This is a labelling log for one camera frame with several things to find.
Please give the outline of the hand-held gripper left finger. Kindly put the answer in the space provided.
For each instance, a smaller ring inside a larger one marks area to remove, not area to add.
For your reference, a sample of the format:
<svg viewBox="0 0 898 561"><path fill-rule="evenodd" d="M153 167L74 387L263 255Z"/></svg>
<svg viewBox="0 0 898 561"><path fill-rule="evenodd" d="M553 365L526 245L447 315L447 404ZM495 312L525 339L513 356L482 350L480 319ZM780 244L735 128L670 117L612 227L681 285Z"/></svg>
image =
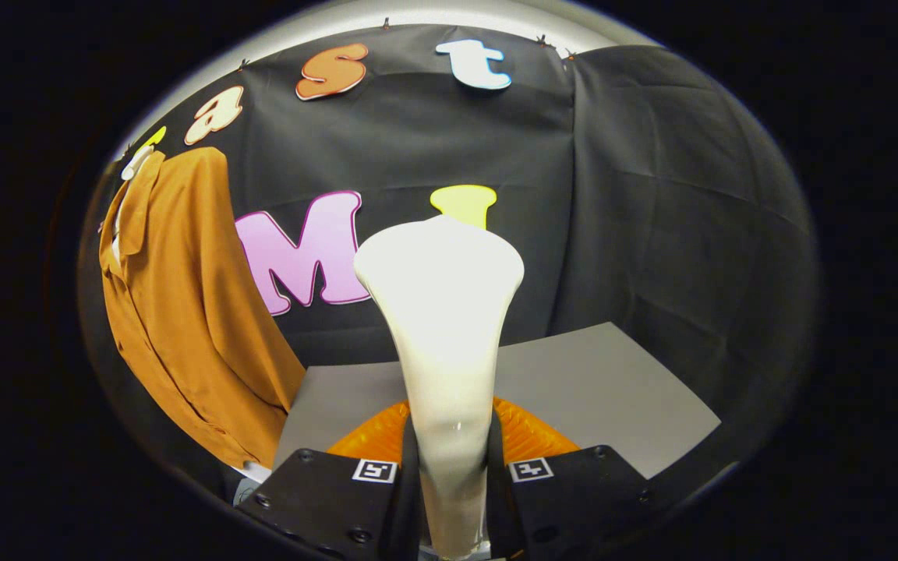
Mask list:
<svg viewBox="0 0 898 561"><path fill-rule="evenodd" d="M238 503L299 560L416 560L422 540L419 454L406 401L327 452L293 451Z"/></svg>

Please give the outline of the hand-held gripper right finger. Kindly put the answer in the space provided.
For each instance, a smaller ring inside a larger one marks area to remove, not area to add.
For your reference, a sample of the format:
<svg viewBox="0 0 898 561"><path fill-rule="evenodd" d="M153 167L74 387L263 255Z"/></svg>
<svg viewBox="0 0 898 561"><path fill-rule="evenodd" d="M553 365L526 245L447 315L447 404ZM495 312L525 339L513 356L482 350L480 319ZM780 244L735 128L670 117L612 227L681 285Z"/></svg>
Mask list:
<svg viewBox="0 0 898 561"><path fill-rule="evenodd" d="M495 559L610 560L616 547L674 511L609 445L580 448L499 397L486 475L486 538Z"/></svg>

